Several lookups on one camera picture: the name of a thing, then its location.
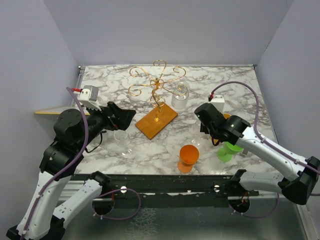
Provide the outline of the orange plastic goblet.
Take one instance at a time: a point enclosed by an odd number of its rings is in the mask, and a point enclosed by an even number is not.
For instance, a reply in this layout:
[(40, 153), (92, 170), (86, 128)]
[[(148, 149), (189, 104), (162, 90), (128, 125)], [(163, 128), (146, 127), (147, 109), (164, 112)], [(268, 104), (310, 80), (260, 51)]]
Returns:
[(199, 150), (194, 145), (185, 145), (179, 151), (177, 168), (181, 173), (189, 173), (200, 156)]

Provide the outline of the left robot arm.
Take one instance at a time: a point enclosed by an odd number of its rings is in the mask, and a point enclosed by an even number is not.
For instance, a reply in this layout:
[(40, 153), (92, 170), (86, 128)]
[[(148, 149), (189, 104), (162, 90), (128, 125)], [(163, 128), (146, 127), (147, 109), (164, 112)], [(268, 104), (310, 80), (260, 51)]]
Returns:
[(72, 219), (96, 197), (106, 197), (111, 190), (110, 177), (96, 171), (64, 203), (59, 198), (66, 184), (84, 158), (87, 145), (104, 130), (126, 130), (136, 114), (109, 101), (99, 110), (63, 111), (53, 129), (53, 143), (44, 151), (35, 193), (21, 222), (6, 236), (11, 240), (60, 240)]

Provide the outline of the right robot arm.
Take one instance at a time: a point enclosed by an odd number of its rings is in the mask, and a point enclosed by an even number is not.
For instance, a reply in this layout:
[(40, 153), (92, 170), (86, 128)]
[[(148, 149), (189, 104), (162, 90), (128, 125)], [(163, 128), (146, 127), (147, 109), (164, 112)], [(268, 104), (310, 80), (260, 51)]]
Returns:
[(225, 118), (211, 103), (203, 103), (194, 114), (201, 122), (201, 132), (209, 134), (212, 139), (248, 150), (279, 172), (272, 175), (245, 171), (229, 184), (234, 195), (240, 196), (247, 190), (262, 190), (282, 194), (298, 205), (307, 203), (319, 179), (318, 158), (305, 158), (283, 148), (255, 133), (254, 127), (243, 118), (237, 115)]

